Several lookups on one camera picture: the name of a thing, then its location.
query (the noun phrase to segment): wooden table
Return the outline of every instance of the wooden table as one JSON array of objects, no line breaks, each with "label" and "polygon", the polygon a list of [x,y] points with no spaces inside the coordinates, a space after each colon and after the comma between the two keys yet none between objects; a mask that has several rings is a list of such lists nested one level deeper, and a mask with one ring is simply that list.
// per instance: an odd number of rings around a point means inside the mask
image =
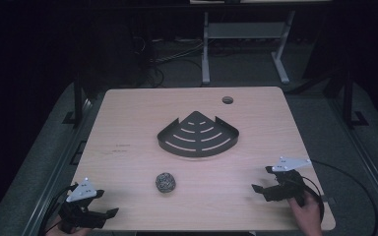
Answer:
[{"label": "wooden table", "polygon": [[[231,104],[222,102],[230,96]],[[193,111],[220,117],[239,131],[217,155],[182,157],[158,145],[158,133]],[[280,156],[309,158],[279,88],[115,89],[106,93],[73,179],[85,177],[104,196],[90,210],[119,207],[104,230],[252,231],[297,229],[286,201],[266,202],[251,184],[277,185],[265,166]],[[312,166],[298,169],[321,189]],[[163,194],[163,172],[176,180]],[[325,205],[324,230],[335,227]]]}]

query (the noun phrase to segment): hand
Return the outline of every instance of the hand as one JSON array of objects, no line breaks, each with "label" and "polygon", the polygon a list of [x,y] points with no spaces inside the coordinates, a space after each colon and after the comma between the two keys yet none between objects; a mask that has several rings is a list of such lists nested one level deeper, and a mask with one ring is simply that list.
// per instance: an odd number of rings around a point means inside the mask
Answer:
[{"label": "hand", "polygon": [[295,198],[287,202],[293,211],[297,226],[306,236],[322,236],[320,209],[314,197],[304,192],[305,205],[300,207]]},{"label": "hand", "polygon": [[[60,223],[60,221],[61,221],[61,218],[60,218],[60,216],[57,215],[56,219],[54,219],[51,226]],[[67,233],[61,231],[58,226],[59,225],[48,230],[48,232],[45,234],[45,236],[64,236],[64,235],[86,236],[92,231],[91,228],[81,228],[79,230],[72,229],[71,234],[67,234]]]}]

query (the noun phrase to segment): gray carpet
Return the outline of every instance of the gray carpet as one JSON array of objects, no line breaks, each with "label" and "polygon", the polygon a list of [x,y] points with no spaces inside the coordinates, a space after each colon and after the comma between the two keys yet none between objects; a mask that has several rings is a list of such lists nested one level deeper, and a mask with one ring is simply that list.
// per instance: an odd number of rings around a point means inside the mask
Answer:
[{"label": "gray carpet", "polygon": [[[157,45],[159,51],[162,49],[161,53],[165,54],[179,52],[181,47],[188,45]],[[291,79],[289,85],[281,84],[271,61],[270,51],[275,48],[273,44],[239,47],[241,49],[237,49],[235,53],[210,58],[210,87],[276,86],[290,90],[306,83],[301,76],[312,45],[290,44],[286,49],[283,62]],[[161,87],[200,86],[200,59],[198,54],[159,65],[158,68],[164,75]],[[151,71],[151,74],[152,78],[159,81],[160,77],[155,71]],[[369,126],[356,127],[351,131],[345,126],[337,110],[341,98],[325,98],[322,95],[324,85],[325,83],[321,83],[302,94],[286,96],[308,153],[312,159],[340,168],[361,182],[378,209],[378,192],[352,140],[354,136],[359,138],[378,168],[378,112],[367,94],[355,87],[353,109],[362,112]],[[150,83],[145,83],[141,88],[150,86]],[[87,140],[103,95],[101,91],[97,99],[87,103],[83,122],[78,129],[73,129],[73,125],[62,124],[66,113],[74,110],[73,87],[66,88],[0,205],[0,235],[36,235],[34,230],[40,223],[40,212],[46,207],[46,201],[72,180],[76,166],[69,162],[81,142]],[[373,206],[360,186],[333,168],[317,163],[314,167],[337,222],[336,228],[324,235],[370,235],[375,222]],[[92,233],[106,236],[125,234],[134,233]],[[257,234],[302,235],[298,231]]]}]

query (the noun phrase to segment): dark background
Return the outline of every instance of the dark background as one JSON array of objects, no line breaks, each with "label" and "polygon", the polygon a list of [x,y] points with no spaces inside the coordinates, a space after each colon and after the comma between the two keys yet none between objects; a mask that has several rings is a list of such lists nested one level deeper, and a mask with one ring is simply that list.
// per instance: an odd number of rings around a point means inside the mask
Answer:
[{"label": "dark background", "polygon": [[[149,2],[155,6],[186,1]],[[112,6],[112,1],[98,3]],[[172,40],[177,34],[202,33],[202,12],[150,12],[147,18],[83,6],[83,1],[73,0],[0,1],[0,201],[58,96],[76,77],[90,97],[101,89],[135,87],[141,82],[136,75],[151,54],[148,50],[135,56],[130,35],[147,37],[150,32]],[[293,40],[315,39],[307,31],[314,24],[307,20],[311,12],[304,9],[296,15]],[[339,65],[352,68],[378,109],[378,1],[335,1],[331,6],[306,79]],[[121,79],[112,83],[112,78]]]}]

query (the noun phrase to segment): wire mesh sphere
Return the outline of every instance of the wire mesh sphere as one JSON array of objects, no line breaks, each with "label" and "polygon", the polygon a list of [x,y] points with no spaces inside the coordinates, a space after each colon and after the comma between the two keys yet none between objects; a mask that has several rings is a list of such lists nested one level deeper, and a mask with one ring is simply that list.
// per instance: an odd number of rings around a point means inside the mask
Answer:
[{"label": "wire mesh sphere", "polygon": [[176,187],[176,181],[170,173],[161,173],[156,178],[156,186],[162,193],[169,193]]}]

